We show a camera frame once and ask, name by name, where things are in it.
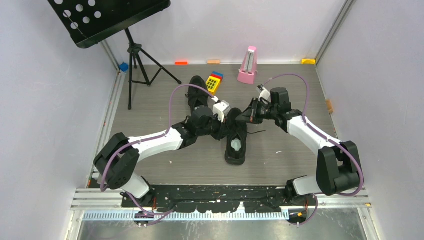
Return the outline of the black shoe with laces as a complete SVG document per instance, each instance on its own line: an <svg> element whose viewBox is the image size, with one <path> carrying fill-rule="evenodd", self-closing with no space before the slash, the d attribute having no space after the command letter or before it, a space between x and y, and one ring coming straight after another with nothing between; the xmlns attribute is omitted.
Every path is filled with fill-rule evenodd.
<svg viewBox="0 0 424 240"><path fill-rule="evenodd" d="M242 114L239 108L232 108L226 120L228 135L224 159L229 165L240 166L246 160L248 127L245 122L236 118Z"/></svg>

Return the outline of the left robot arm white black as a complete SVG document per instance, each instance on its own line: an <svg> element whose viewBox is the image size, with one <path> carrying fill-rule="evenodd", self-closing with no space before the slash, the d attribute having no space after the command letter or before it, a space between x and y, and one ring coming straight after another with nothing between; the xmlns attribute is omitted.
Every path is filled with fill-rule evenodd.
<svg viewBox="0 0 424 240"><path fill-rule="evenodd" d="M93 161L101 175L100 189L121 189L133 195L141 207L148 207L154 197L148 182L134 172L138 162L187 148L202 136L219 138L230 109L224 102L212 108L200 106L167 130L138 137L127 137L122 132L113 135Z"/></svg>

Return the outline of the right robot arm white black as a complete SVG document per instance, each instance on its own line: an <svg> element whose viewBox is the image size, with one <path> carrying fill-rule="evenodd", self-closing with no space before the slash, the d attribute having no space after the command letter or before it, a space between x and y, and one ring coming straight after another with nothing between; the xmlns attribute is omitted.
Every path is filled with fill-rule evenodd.
<svg viewBox="0 0 424 240"><path fill-rule="evenodd" d="M285 133L300 140L317 156L315 175L288 180L285 198L291 205L299 205L311 194L326 196L355 196L364 185L358 147L352 141L341 141L317 128L303 112L292 109L288 90L276 87L267 90L258 87L259 97L236 120L240 123L259 125L273 120Z"/></svg>

